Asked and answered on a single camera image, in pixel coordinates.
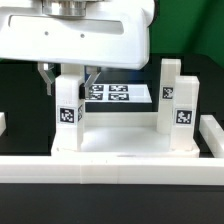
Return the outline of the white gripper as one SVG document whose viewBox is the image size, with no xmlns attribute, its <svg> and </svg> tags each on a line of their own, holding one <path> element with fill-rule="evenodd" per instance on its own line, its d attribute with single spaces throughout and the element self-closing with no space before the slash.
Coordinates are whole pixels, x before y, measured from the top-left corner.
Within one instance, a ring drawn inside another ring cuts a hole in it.
<svg viewBox="0 0 224 224">
<path fill-rule="evenodd" d="M 49 96 L 53 63 L 86 65 L 79 98 L 88 99 L 100 67 L 148 62 L 155 11 L 155 0 L 0 0 L 0 58 L 39 61 Z"/>
</svg>

